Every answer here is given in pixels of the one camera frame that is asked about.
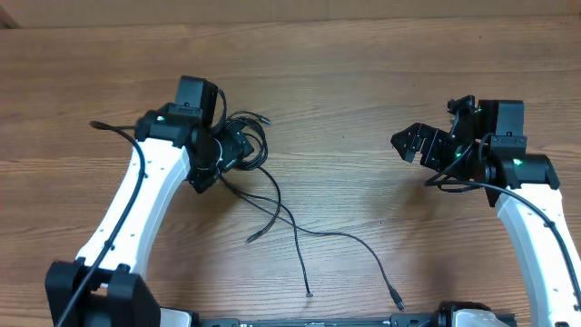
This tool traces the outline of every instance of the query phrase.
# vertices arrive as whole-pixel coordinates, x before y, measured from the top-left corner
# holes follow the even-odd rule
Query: cable connector
[[[398,309],[402,312],[406,306],[403,304],[403,300],[401,300],[401,296],[399,296],[398,291],[396,291],[396,289],[393,287],[389,287],[389,295],[391,296],[391,299],[396,304]]]
[[[262,236],[262,233],[261,233],[261,232],[257,232],[257,233],[255,233],[255,234],[253,234],[251,237],[247,238],[247,239],[246,239],[246,243],[247,243],[247,244],[248,244],[248,243],[252,243],[252,242],[256,241],[256,239],[258,239],[258,238],[259,238],[259,237],[261,237],[261,236]]]
[[[257,115],[257,117],[261,122],[263,122],[265,124],[271,124],[271,120],[266,118],[265,116],[259,114],[259,115]]]

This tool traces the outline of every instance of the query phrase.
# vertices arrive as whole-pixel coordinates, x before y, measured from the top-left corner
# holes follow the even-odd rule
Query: white arm link
[[[190,171],[190,161],[185,147],[174,147],[171,141],[147,138],[139,145],[145,156],[146,178],[111,250],[99,268],[115,270],[123,263],[130,267],[130,273],[139,273],[145,279],[153,241],[173,194]],[[85,258],[86,266],[94,263],[121,217],[137,182],[139,168],[139,155],[133,149],[127,174],[107,214],[93,237],[77,254],[77,258]]]
[[[566,228],[561,192],[552,190],[547,184],[522,184],[520,189],[511,191],[529,200],[556,224],[578,279],[581,262]],[[498,218],[507,228],[517,253],[527,287],[533,326],[556,326],[556,322],[581,326],[581,312],[574,308],[576,297],[573,286],[553,233],[536,213],[513,197],[501,194],[496,208]]]

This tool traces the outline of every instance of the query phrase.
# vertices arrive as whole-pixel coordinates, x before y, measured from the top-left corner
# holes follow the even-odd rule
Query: black metal base
[[[200,327],[431,327],[433,313],[396,313],[379,318],[289,319],[239,321],[237,319],[201,319]],[[499,314],[497,318],[510,327],[517,327],[514,314]]]

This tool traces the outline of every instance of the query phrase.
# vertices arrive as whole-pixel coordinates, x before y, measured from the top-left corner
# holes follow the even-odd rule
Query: robotic arm
[[[217,95],[224,95],[206,80],[183,76],[175,103],[149,111],[134,127],[143,152],[145,178],[132,209],[102,260],[119,217],[132,197],[140,176],[139,152],[133,149],[127,173],[113,202],[74,263],[51,265],[45,288],[54,323],[74,294],[80,299],[62,326],[244,326],[237,320],[200,322],[196,313],[162,308],[145,285],[147,263],[165,211],[180,183],[187,180],[196,192],[212,186],[217,176],[253,152],[241,132],[243,126],[226,124],[226,102],[220,121],[212,120]],[[524,105],[516,101],[481,100],[469,95],[448,102],[454,115],[449,133],[413,124],[394,134],[391,142],[402,159],[438,172],[429,185],[448,192],[485,187],[488,202],[507,227],[515,246],[537,326],[581,325],[579,311],[581,262],[563,215],[559,181],[548,158],[527,154],[523,135]],[[445,189],[464,184],[463,189]],[[94,275],[89,275],[93,267]],[[82,281],[89,281],[86,289]],[[97,295],[107,287],[106,296]],[[433,314],[400,313],[387,320],[332,322],[333,325],[383,326],[502,326],[489,308],[468,302],[443,302]],[[294,327],[325,322],[285,322]],[[277,327],[280,322],[253,322],[256,327]]]
[[[469,95],[448,102],[448,112],[454,115],[449,133],[416,123],[394,134],[391,143],[403,160],[411,163],[420,151],[421,165],[439,172],[435,177],[446,175],[427,185],[468,186],[442,189],[453,193],[486,187],[488,202],[497,209],[515,247],[533,325],[579,325],[581,280],[576,272],[581,273],[581,262],[566,227],[552,164],[543,154],[526,153],[524,110],[519,101],[480,100],[476,106]],[[457,181],[448,181],[452,177]]]
[[[217,95],[224,102],[221,120],[211,127]],[[104,245],[130,201],[140,172],[140,155],[133,149],[127,173],[107,214],[74,263],[53,263],[45,288],[54,323],[76,292],[81,297],[63,326],[178,326],[189,327],[197,316],[160,308],[144,279],[153,242],[165,211],[182,181],[204,192],[221,173],[253,152],[243,126],[225,123],[226,101],[216,85],[183,76],[174,104],[149,111],[136,126],[135,139],[143,152],[145,176],[121,229],[104,258]],[[90,269],[98,264],[96,273]],[[89,278],[87,290],[81,280]],[[101,286],[107,295],[91,293]]]

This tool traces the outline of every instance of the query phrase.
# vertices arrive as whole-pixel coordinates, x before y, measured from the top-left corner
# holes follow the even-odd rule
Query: black cable
[[[264,129],[262,128],[261,123],[250,117],[245,116],[235,117],[236,115],[240,114],[251,114],[263,122],[264,121],[268,122],[266,124],[270,124],[271,121],[262,115],[250,113],[247,111],[235,112],[226,119],[226,129],[235,126],[239,130],[243,130],[244,128],[248,127],[258,135],[258,137],[256,137],[252,134],[244,133],[244,135],[251,137],[252,139],[254,139],[254,141],[257,142],[257,145],[259,146],[259,151],[252,157],[252,159],[248,161],[241,160],[238,163],[236,163],[236,165],[234,165],[234,168],[236,169],[249,171],[252,169],[256,169],[257,167],[260,167],[262,164],[264,164],[264,162],[266,162],[266,159],[269,156],[269,146],[266,142],[266,133],[264,133]]]
[[[266,133],[264,133],[264,129],[262,128],[261,124],[258,121],[254,120],[250,117],[239,116],[242,114],[248,114],[248,115],[254,116],[260,122],[263,122],[265,124],[270,124],[271,120],[266,118],[265,116],[263,116],[261,114],[255,114],[255,113],[251,113],[249,111],[237,111],[237,112],[229,115],[228,118],[226,118],[226,127],[225,127],[226,129],[236,128],[238,130],[243,130],[244,128],[248,127],[253,133],[258,135],[258,137],[257,137],[254,134],[244,133],[244,135],[250,137],[251,139],[253,139],[256,142],[259,150],[252,157],[252,159],[241,160],[234,165],[234,168],[239,169],[239,170],[243,170],[243,171],[250,171],[250,170],[257,169],[257,168],[260,169],[262,164],[264,164],[264,162],[266,162],[266,159],[268,159],[268,156],[269,156],[269,146],[266,142]],[[280,203],[281,202],[281,190],[280,189],[277,189],[277,195],[278,195],[278,199],[279,199],[279,203]],[[281,211],[281,208],[278,206],[276,209],[276,214],[279,214],[280,211]],[[248,239],[246,239],[246,243],[251,243],[251,242],[254,242],[257,239],[259,239],[266,232],[268,232],[270,230],[270,228],[275,223],[276,223],[276,216],[273,215],[271,220],[264,227],[262,227],[262,229],[260,229],[258,232],[254,233],[253,235],[248,237]]]
[[[135,188],[133,188],[133,193],[131,194],[131,197],[129,198],[129,202],[127,203],[127,205],[125,205],[125,209],[123,210],[123,213],[121,214],[121,217],[119,218],[119,221],[117,221],[117,224],[113,228],[111,235],[109,235],[109,238],[107,239],[107,241],[105,241],[105,243],[103,245],[103,249],[101,250],[101,252],[97,256],[97,259],[95,259],[93,265],[89,269],[89,272],[85,275],[85,277],[83,278],[83,280],[81,281],[81,283],[77,287],[76,291],[74,292],[73,296],[71,297],[69,302],[66,304],[66,307],[64,308],[64,311],[61,314],[61,316],[58,320],[58,323],[56,324],[57,327],[63,326],[66,319],[71,314],[74,306],[79,301],[81,294],[84,293],[84,290],[86,289],[87,285],[89,284],[92,277],[94,276],[97,269],[99,268],[99,264],[101,264],[105,255],[111,249],[111,246],[113,245],[113,241],[115,240],[115,237],[117,237],[117,234],[121,230],[121,227],[123,226],[123,223],[125,222],[125,219],[127,218],[127,215],[129,214],[129,212],[131,211],[131,208],[133,207],[133,204],[135,203],[135,199],[137,198],[137,194],[139,193],[139,190],[142,187],[143,178],[145,176],[145,156],[143,155],[142,148],[129,134],[127,134],[126,132],[122,131],[121,129],[119,129],[115,126],[110,126],[110,125],[105,124],[105,123],[91,121],[89,123],[89,125],[91,125],[92,128],[116,132],[117,134],[119,134],[120,136],[125,138],[127,141],[129,141],[133,145],[133,147],[135,147],[135,150],[139,154],[140,167],[139,167],[139,173],[137,175],[137,183],[135,184]]]
[[[258,169],[261,170],[265,175],[269,176],[271,181],[274,181],[274,178],[264,168],[258,167]],[[279,188],[279,185],[277,183],[274,183],[274,187],[276,188],[276,194],[279,200],[276,206],[276,211],[272,214],[272,218],[269,221],[269,223],[267,223],[266,226],[264,226],[261,230],[251,235],[251,237],[249,237],[246,240],[246,243],[250,243],[257,240],[259,237],[263,236],[266,232],[268,232],[270,228],[274,225],[274,223],[276,223],[276,216],[278,216],[279,213],[281,212],[282,199],[281,199],[281,189]]]
[[[112,128],[118,130],[128,130],[128,129],[135,129],[135,125],[118,125],[118,126],[111,126]]]
[[[277,189],[279,189],[278,184],[276,183],[276,181],[274,180],[274,178],[268,172],[266,172],[266,170],[261,169],[261,171],[263,173],[265,173],[269,177],[269,179],[271,180],[271,182],[275,185],[275,187]],[[267,198],[267,197],[264,197],[264,196],[259,196],[259,195],[254,195],[254,194],[246,193],[246,192],[242,191],[241,189],[239,189],[239,188],[233,186],[232,184],[228,183],[222,176],[221,176],[221,179],[224,182],[224,184],[226,185],[226,187],[228,187],[234,194],[236,194],[238,197],[240,197],[245,202],[247,202],[250,205],[254,206],[255,208],[257,208],[257,209],[259,209],[259,210],[261,210],[261,211],[263,211],[263,212],[265,212],[267,214],[270,214],[270,215],[272,215],[272,216],[274,216],[274,217],[282,220],[283,222],[291,225],[293,227],[293,229],[295,230],[295,239],[297,238],[296,230],[300,230],[302,232],[309,233],[311,235],[317,235],[317,236],[343,236],[343,237],[349,237],[349,238],[351,238],[351,239],[353,239],[353,240],[361,243],[363,246],[365,246],[369,250],[369,252],[373,255],[373,257],[375,258],[376,262],[378,263],[379,269],[381,270],[381,274],[383,276],[383,280],[385,281],[385,283],[388,286],[389,295],[391,296],[391,299],[398,306],[398,309],[400,309],[401,311],[404,310],[405,305],[404,305],[401,297],[399,296],[398,292],[396,291],[396,289],[393,286],[391,286],[391,284],[389,283],[388,276],[385,274],[385,270],[383,269],[383,265],[381,264],[381,261],[379,260],[379,257],[375,254],[375,252],[371,249],[371,247],[369,247],[360,238],[358,238],[356,236],[353,236],[351,234],[348,234],[348,233],[340,233],[340,232],[313,232],[313,231],[307,230],[305,228],[302,228],[302,227],[300,227],[300,226],[298,226],[296,224],[296,222],[294,221],[294,216],[291,213],[291,210],[289,210],[289,208],[287,208],[284,204],[282,204],[280,202],[277,202],[277,201],[274,201],[274,200],[272,200],[270,198]],[[253,201],[251,201],[248,198],[246,198],[244,195],[245,196],[250,196],[250,197],[253,197],[253,198],[256,198],[256,199],[260,199],[260,200],[265,200],[265,201],[268,201],[268,202],[271,202],[271,203],[275,203],[275,204],[281,206],[282,209],[284,209],[284,211],[286,211],[286,213],[289,215],[290,219],[292,220],[292,223],[289,222],[289,221],[287,221],[286,219],[280,217],[278,214],[272,213],[272,212],[270,212],[270,211],[262,208],[258,204],[254,203]]]
[[[488,134],[485,135],[482,138],[482,143],[484,143],[488,137],[492,137],[492,136],[488,136]],[[502,187],[498,187],[495,185],[491,185],[488,183],[480,183],[480,182],[472,182],[472,181],[460,181],[460,180],[450,181],[449,176],[446,176],[445,178],[443,178],[440,181],[436,181],[440,176],[448,173],[452,168],[454,168],[462,160],[464,160],[464,158],[468,155],[468,153],[472,149],[473,145],[474,145],[474,143],[471,143],[466,148],[466,150],[462,153],[462,155],[459,156],[451,165],[446,167],[442,172],[437,173],[434,176],[432,176],[431,178],[429,178],[426,182],[424,182],[424,185],[425,186],[437,186],[440,190],[445,191],[445,192],[450,192],[450,193],[454,193],[454,191],[456,191],[456,190],[467,190],[467,191],[470,191],[470,190],[467,188],[447,190],[447,189],[442,189],[442,186],[443,185],[465,185],[465,186],[472,188],[472,189],[484,187],[484,188],[488,188],[490,190],[498,191],[498,192],[501,192],[501,193],[506,194],[508,196],[511,196],[511,197],[519,200],[522,204],[524,204],[530,210],[532,210],[534,213],[536,213],[541,218],[541,220],[545,223],[545,226],[547,228],[549,228],[551,230],[551,233],[553,233],[553,235],[555,236],[556,242],[559,245],[559,249],[561,250],[561,253],[563,254],[563,259],[565,261],[567,272],[569,273],[569,277],[571,279],[571,284],[573,285],[573,289],[575,291],[575,297],[577,299],[577,306],[581,308],[581,287],[579,286],[579,281],[576,277],[576,272],[575,272],[575,268],[573,267],[573,262],[571,260],[571,256],[569,254],[568,249],[566,248],[565,241],[563,241],[563,237],[559,233],[559,230],[556,228],[555,223],[553,221],[551,221],[550,218],[548,218],[545,215],[545,213],[543,213],[543,211],[538,209],[529,200],[518,195],[517,193],[514,193],[510,190],[507,190],[507,189],[504,189]],[[480,154],[480,151],[482,149],[481,145],[482,144],[480,144],[480,146],[478,147],[478,154]]]
[[[263,168],[260,168],[260,169],[263,173],[265,173],[267,176],[269,176],[269,178],[271,178],[272,181],[274,181],[272,176],[268,172],[266,172],[266,170],[264,170]],[[266,197],[263,197],[263,196],[246,193],[246,192],[232,186],[230,183],[228,183],[221,174],[219,175],[219,178],[234,194],[238,195],[239,197],[240,197],[240,194],[243,194],[243,195],[250,196],[253,198],[257,198],[257,199],[275,202],[277,205],[279,205],[279,207],[285,208],[285,210],[289,214],[290,220],[292,221],[292,227],[294,230],[294,243],[295,243],[295,246],[297,248],[297,254],[299,255],[300,267],[302,268],[302,277],[305,281],[305,288],[307,289],[307,297],[312,297],[312,293],[310,292],[310,288],[309,288],[309,279],[307,278],[307,269],[305,268],[305,262],[302,260],[302,255],[300,254],[299,236],[297,234],[297,224],[294,221],[294,217],[292,216],[292,213],[288,209],[286,209],[286,207],[282,203],[277,203],[276,201],[269,199],[269,198],[266,198]],[[275,185],[276,185],[277,191],[279,192],[280,189],[279,189],[279,186],[276,184],[276,182],[275,182]],[[269,214],[271,214],[273,217],[277,216],[274,213],[269,213]]]

